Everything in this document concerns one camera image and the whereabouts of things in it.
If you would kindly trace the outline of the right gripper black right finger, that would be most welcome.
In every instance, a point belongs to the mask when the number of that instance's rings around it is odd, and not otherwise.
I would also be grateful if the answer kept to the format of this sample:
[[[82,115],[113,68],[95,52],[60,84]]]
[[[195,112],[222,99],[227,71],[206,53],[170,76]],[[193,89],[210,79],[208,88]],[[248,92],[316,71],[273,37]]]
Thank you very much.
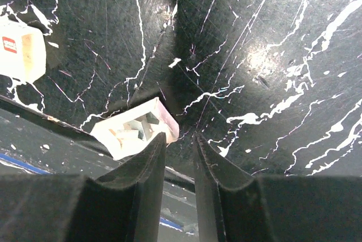
[[[193,137],[201,241],[360,241],[361,178],[254,177]]]

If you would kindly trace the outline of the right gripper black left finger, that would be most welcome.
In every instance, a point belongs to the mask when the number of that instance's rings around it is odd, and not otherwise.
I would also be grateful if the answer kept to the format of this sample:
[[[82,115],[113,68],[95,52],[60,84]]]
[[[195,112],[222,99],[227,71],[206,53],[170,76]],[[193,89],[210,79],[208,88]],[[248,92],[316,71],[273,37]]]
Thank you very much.
[[[98,179],[1,176],[2,241],[157,241],[166,135]]]

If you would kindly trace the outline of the white staple box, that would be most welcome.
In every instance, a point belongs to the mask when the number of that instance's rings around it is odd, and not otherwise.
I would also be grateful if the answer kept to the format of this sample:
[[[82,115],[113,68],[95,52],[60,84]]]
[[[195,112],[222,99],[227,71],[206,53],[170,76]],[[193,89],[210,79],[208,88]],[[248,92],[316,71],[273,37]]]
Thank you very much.
[[[1,19],[1,75],[34,83],[46,72],[42,32],[26,24]]]

